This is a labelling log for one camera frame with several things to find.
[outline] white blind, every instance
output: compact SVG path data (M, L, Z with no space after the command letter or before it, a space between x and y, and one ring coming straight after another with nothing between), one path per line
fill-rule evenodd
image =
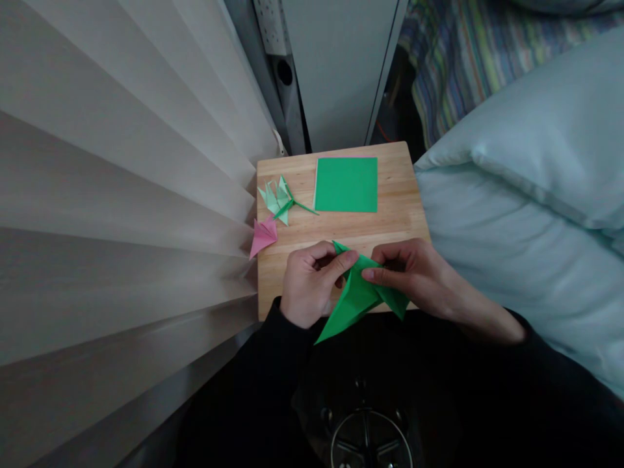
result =
M271 129L221 1L3 1L2 466L255 321Z

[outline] origami crane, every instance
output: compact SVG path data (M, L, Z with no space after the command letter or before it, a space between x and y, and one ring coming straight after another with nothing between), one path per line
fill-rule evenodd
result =
M293 194L288 187L286 180L284 180L283 175L279 178L279 184L276 187L275 194L271 189L272 183L273 181L267 182L265 184L264 190L258 187L258 191L260 192L262 199L265 201L268 210L273 213L274 219L279 219L286 226L288 226L288 210L294 205L300 206L301 208L308 210L310 213L314 213L317 216L319 215L316 211L311 210L310 208L302 205L294 199Z
M336 241L333 245L337 255L350 250ZM382 268L382 266L364 255L359 256L355 265L344 274L346 282L343 293L315 344L345 331L364 317L366 312L382 302L385 302L400 320L405 317L410 302L405 294L396 289L369 283L362 278L364 268Z
M278 239L278 227L272 216L265 221L253 220L253 242L249 260L254 258L263 248L270 246Z

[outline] pink origami crane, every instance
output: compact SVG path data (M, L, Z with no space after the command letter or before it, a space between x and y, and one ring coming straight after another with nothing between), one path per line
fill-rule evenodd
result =
M253 228L252 251L249 253L249 260L278 239L278 226L272 215L261 223L253 220Z

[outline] square green paper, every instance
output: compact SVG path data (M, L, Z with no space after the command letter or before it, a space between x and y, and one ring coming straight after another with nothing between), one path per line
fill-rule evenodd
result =
M377 158L318 158L314 208L377 212Z

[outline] striped blanket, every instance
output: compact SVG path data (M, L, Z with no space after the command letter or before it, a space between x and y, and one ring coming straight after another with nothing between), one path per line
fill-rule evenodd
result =
M624 10L570 18L501 0L410 0L399 45L430 148L468 112L535 67L624 25Z

